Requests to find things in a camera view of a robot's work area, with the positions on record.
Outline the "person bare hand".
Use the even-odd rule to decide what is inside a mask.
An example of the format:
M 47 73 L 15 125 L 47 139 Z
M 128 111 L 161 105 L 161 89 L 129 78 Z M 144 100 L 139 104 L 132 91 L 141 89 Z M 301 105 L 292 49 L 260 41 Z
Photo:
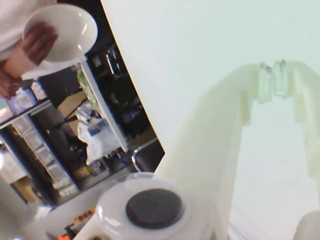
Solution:
M 38 66 L 48 56 L 58 39 L 55 29 L 44 22 L 37 23 L 23 40 L 22 50 L 32 64 Z

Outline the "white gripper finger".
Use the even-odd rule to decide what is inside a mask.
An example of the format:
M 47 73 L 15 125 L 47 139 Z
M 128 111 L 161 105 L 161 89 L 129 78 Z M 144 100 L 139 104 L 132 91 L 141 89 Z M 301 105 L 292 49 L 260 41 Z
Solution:
M 295 119 L 301 123 L 308 176 L 320 196 L 320 74 L 299 61 L 276 61 L 274 93 L 292 98 Z
M 78 240 L 225 240 L 243 127 L 271 98 L 272 68 L 244 65 L 207 90 L 155 172 L 117 180 Z

